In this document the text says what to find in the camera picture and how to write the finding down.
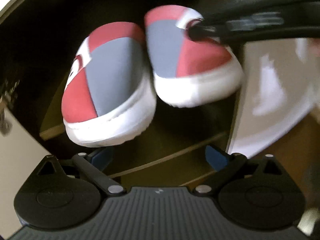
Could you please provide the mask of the metal door hinge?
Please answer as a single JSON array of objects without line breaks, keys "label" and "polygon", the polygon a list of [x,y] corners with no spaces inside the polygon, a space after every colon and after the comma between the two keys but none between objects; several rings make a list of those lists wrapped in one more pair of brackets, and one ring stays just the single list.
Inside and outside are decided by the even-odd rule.
[{"label": "metal door hinge", "polygon": [[17,98],[16,90],[20,81],[4,79],[1,83],[1,135],[6,137],[12,129],[12,123],[5,117],[5,110],[12,110]]}]

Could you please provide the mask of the red grey slipper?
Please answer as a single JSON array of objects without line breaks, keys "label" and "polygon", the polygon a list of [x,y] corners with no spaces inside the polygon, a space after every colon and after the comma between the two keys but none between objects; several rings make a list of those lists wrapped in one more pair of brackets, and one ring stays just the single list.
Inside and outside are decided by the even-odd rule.
[{"label": "red grey slipper", "polygon": [[165,103],[192,108],[225,99],[242,83],[243,70],[230,48],[214,40],[194,42],[187,27],[202,19],[194,9],[163,5],[144,17],[155,91]]},{"label": "red grey slipper", "polygon": [[120,145],[147,129],[156,101],[142,29],[108,23],[92,31],[75,55],[62,96],[63,123],[80,146]]}]

